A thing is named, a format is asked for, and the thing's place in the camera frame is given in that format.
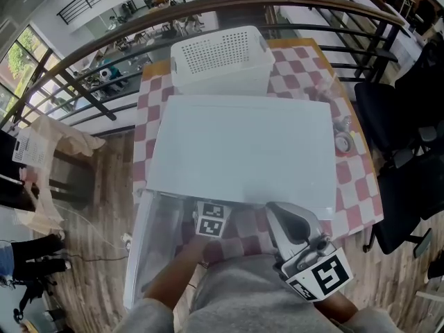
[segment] red checkered tablecloth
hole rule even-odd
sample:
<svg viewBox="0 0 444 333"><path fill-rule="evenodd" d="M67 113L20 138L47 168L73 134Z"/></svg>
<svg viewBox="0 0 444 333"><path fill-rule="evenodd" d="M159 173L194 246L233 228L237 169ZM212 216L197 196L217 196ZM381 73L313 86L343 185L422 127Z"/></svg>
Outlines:
<svg viewBox="0 0 444 333"><path fill-rule="evenodd" d="M291 48L272 48L275 65L268 85L269 97L307 99L330 103L333 120L351 116L355 147L350 153L336 152L336 215L332 221L321 221L333 239L359 232L383 219L382 204L375 172L361 127L340 82L313 40L294 40ZM134 192L146 188L160 120L168 97L178 94L171 74L153 76L144 73L137 105L134 143ZM135 196L135 205L139 198ZM184 218L177 251L194 235L194 222ZM231 257L274 253L264 210L248 210L234 216L224 239L212 241L204 254L206 262Z"/></svg>

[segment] white plastic basket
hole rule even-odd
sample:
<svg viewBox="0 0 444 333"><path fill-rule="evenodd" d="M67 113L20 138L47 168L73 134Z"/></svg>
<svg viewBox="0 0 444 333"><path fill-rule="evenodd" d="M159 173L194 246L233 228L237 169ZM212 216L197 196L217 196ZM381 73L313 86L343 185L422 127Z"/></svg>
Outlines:
<svg viewBox="0 0 444 333"><path fill-rule="evenodd" d="M274 62L254 26L209 33L171 47L173 85L182 94L266 96Z"/></svg>
<svg viewBox="0 0 444 333"><path fill-rule="evenodd" d="M17 136L12 160L35 168L43 168L47 148L48 141L27 127L20 130Z"/></svg>

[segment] white storage bin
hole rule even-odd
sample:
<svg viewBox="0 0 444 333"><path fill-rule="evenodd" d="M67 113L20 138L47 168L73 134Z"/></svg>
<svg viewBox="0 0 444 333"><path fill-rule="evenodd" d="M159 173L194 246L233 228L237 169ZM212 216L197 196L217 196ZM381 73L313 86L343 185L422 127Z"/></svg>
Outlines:
<svg viewBox="0 0 444 333"><path fill-rule="evenodd" d="M173 85L188 95L266 96L274 62L254 26L201 35L171 47Z"/></svg>

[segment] person's arm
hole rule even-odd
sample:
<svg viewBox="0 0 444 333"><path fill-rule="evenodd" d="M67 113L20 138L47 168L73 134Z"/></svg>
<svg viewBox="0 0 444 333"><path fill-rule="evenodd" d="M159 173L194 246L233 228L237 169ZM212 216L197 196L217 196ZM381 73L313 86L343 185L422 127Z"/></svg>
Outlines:
<svg viewBox="0 0 444 333"><path fill-rule="evenodd" d="M144 298L157 300L172 311L187 288L197 264L202 260L203 250L209 240L209 237L196 235L182 252L157 274L145 291Z"/></svg>
<svg viewBox="0 0 444 333"><path fill-rule="evenodd" d="M358 312L355 304L339 291L323 301L315 302L314 306L325 317L338 323L347 322Z"/></svg>

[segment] gray shirt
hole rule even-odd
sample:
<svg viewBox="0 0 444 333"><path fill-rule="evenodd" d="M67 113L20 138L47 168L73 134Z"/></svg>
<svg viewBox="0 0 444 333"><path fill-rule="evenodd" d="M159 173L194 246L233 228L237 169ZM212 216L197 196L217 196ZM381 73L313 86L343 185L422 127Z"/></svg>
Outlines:
<svg viewBox="0 0 444 333"><path fill-rule="evenodd" d="M197 287L182 332L398 333L389 315L363 309L341 327L306 303L272 269L270 255L231 259L207 271ZM114 333L173 333L173 313L143 299Z"/></svg>

